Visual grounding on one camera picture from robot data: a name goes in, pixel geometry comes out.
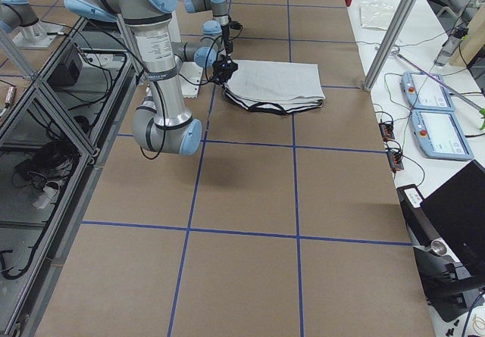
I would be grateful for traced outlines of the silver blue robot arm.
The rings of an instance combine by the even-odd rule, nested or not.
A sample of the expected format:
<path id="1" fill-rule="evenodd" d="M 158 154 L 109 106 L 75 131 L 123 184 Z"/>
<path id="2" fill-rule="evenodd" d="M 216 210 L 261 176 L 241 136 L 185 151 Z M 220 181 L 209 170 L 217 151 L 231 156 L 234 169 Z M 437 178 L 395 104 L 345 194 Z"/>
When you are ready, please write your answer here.
<path id="1" fill-rule="evenodd" d="M 177 0 L 64 0 L 82 17 L 115 22 L 121 17 L 134 35 L 149 91 L 133 116 L 133 136 L 139 147 L 156 154 L 194 154 L 202 138 L 202 124 L 185 106 L 180 82 L 183 62 L 211 69 L 211 82 L 223 86 L 238 66 L 230 54 L 231 19 L 227 0 L 185 0 L 189 13 L 211 11 L 200 43 L 172 42 L 169 23 Z"/>
<path id="2" fill-rule="evenodd" d="M 184 0 L 186 12 L 195 14 L 210 11 L 212 19 L 202 24 L 205 37 L 216 39 L 219 51 L 230 56 L 233 53 L 233 40 L 231 30 L 242 31 L 243 25 L 229 15 L 228 0 Z"/>

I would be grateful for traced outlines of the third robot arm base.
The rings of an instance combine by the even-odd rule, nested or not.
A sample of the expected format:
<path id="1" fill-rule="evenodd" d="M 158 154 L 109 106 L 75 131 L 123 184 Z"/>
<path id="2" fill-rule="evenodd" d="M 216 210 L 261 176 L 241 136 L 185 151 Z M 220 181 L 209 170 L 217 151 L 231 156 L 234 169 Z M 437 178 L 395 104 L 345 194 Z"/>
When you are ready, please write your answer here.
<path id="1" fill-rule="evenodd" d="M 47 49 L 64 26 L 42 21 L 28 0 L 1 0 L 1 28 L 18 48 Z"/>

